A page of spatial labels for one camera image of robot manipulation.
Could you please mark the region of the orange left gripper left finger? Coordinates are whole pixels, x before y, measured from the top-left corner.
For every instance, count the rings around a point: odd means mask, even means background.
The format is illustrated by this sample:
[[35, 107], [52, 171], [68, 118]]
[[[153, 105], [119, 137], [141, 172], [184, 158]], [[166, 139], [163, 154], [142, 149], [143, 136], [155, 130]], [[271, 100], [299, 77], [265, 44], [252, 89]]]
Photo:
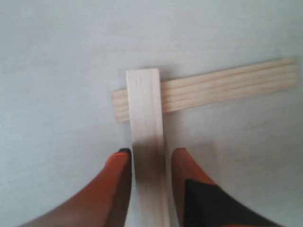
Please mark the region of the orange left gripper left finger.
[[26, 227], [123, 227], [132, 188], [132, 154], [122, 148], [81, 191]]

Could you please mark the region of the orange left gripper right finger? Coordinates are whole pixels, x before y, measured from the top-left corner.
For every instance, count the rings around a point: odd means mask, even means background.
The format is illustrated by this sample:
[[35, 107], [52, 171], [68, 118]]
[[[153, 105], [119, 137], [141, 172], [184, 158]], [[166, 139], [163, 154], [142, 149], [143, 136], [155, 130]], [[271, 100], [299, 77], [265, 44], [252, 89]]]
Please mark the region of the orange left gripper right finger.
[[173, 198], [182, 227], [277, 227], [219, 187], [185, 148], [171, 156]]

